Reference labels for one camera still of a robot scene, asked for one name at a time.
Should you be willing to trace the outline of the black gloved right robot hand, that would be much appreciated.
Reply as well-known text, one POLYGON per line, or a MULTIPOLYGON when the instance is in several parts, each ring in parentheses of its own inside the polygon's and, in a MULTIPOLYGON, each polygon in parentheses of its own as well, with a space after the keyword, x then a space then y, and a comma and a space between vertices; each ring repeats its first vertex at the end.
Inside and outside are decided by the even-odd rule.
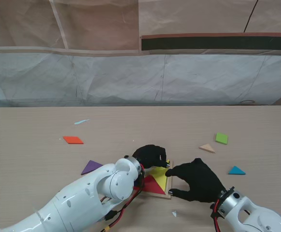
POLYGON ((169 190, 172 196, 189 202, 212 203, 225 191, 217 175, 200 158, 167 170, 165 176, 176 176, 189 185, 188 191, 177 188, 169 190))

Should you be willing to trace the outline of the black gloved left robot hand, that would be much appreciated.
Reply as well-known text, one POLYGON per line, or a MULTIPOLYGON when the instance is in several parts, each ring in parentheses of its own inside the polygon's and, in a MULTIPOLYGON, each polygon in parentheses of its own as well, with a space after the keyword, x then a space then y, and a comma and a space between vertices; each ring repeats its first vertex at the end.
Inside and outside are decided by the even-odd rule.
POLYGON ((166 150, 157 145, 145 145, 138 148, 132 155, 144 169, 151 167, 168 168, 166 150))

